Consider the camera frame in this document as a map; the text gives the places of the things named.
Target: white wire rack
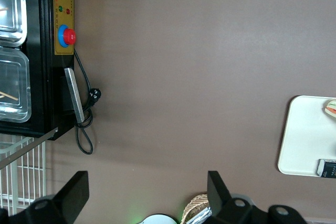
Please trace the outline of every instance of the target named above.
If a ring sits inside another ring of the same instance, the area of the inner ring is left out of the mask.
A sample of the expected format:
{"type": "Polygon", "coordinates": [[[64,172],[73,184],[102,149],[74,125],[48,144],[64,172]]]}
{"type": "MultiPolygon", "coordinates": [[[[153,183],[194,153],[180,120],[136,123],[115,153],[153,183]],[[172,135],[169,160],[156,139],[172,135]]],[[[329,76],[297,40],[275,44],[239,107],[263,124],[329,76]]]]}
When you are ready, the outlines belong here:
{"type": "MultiPolygon", "coordinates": [[[[0,160],[27,146],[31,137],[0,135],[0,160]]],[[[27,208],[46,194],[45,142],[0,170],[0,208],[9,215],[27,208]]]]}

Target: control panel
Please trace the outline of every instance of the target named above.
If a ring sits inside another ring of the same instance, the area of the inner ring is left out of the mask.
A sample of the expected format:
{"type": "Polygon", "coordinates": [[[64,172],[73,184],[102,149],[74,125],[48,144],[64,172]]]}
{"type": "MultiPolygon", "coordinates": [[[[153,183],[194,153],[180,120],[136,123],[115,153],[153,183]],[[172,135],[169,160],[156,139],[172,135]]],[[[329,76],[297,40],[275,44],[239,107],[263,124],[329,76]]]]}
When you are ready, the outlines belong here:
{"type": "Polygon", "coordinates": [[[76,42],[74,31],[74,0],[54,0],[55,55],[73,55],[76,42]]]}

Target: white plate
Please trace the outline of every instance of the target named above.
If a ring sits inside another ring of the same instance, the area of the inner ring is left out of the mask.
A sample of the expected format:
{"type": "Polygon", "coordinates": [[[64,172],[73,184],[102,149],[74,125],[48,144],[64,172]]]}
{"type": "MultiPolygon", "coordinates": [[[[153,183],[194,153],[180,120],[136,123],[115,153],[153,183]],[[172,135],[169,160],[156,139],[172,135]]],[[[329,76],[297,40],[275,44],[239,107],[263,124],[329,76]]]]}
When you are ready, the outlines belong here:
{"type": "Polygon", "coordinates": [[[151,215],[139,224],[177,224],[175,220],[167,215],[151,215]]]}
{"type": "Polygon", "coordinates": [[[331,97],[295,97],[289,108],[278,167],[284,174],[314,176],[320,159],[336,159],[336,118],[324,108],[331,97]]]}

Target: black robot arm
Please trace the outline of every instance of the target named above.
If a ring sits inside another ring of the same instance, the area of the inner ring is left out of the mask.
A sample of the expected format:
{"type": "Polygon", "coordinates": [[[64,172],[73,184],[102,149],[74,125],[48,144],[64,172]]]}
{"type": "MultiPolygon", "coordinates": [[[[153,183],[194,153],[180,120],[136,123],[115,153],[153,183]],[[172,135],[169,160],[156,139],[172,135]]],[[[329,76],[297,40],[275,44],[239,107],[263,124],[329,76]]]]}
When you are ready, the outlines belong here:
{"type": "Polygon", "coordinates": [[[51,199],[42,198],[10,217],[0,209],[0,224],[72,224],[88,199],[88,172],[76,172],[51,199]]]}
{"type": "Polygon", "coordinates": [[[208,172],[207,190],[213,214],[204,224],[307,224],[291,207],[274,205],[264,212],[245,199],[232,198],[216,171],[208,172]]]}

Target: stainless steel tray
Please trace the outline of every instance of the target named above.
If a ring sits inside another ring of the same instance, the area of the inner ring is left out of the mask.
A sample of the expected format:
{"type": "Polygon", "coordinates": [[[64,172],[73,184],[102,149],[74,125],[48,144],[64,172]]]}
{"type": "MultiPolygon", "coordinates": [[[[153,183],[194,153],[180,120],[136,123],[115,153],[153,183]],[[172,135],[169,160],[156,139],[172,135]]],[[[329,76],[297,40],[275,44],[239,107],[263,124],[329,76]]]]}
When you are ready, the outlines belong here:
{"type": "Polygon", "coordinates": [[[18,47],[26,37],[26,0],[0,0],[0,46],[18,47]]]}
{"type": "Polygon", "coordinates": [[[0,121],[26,122],[31,107],[27,57],[17,49],[0,48],[0,121]]]}

